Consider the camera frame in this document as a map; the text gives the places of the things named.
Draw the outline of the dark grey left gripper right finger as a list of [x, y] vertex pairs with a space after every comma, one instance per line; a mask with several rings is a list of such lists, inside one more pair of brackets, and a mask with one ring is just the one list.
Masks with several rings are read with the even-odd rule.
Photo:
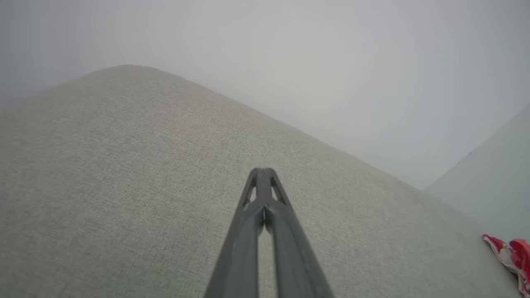
[[288, 196], [265, 168], [265, 224], [273, 238], [278, 298], [334, 298], [331, 287]]

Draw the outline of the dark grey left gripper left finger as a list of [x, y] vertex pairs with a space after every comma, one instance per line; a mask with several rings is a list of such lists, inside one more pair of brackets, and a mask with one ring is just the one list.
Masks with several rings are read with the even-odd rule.
[[251, 201], [258, 173], [259, 169], [254, 168], [244, 185], [205, 298], [259, 298], [258, 237], [263, 206], [259, 200]]

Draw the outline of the red white sports jersey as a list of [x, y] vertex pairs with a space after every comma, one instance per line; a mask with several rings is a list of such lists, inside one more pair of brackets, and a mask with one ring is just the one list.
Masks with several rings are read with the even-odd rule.
[[483, 234], [482, 239], [498, 261], [517, 277], [519, 294], [530, 298], [530, 244], [525, 239], [507, 243], [488, 234]]

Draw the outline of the grey fabric sofa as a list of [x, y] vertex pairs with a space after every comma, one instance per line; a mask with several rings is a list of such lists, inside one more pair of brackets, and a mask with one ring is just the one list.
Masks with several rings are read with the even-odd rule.
[[454, 208], [180, 76], [125, 65], [0, 109], [0, 298], [200, 298], [253, 168], [336, 298], [521, 298]]

